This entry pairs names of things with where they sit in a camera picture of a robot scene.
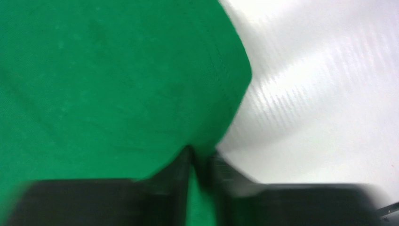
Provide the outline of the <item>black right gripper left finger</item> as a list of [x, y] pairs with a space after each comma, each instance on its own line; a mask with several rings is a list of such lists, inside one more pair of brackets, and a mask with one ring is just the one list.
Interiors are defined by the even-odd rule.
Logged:
[[31, 183], [8, 226], [184, 226], [192, 161], [185, 147], [148, 179], [42, 180]]

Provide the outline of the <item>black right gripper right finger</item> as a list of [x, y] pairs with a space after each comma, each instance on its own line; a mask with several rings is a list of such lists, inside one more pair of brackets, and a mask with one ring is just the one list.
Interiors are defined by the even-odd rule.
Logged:
[[208, 162], [219, 226], [382, 226], [371, 197], [356, 184], [262, 184], [220, 155]]

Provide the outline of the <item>green t shirt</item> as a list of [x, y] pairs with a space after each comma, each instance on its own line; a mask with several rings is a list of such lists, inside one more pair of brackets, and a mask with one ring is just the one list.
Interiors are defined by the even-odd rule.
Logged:
[[204, 164], [251, 74], [216, 0], [1, 1], [1, 224], [33, 180]]

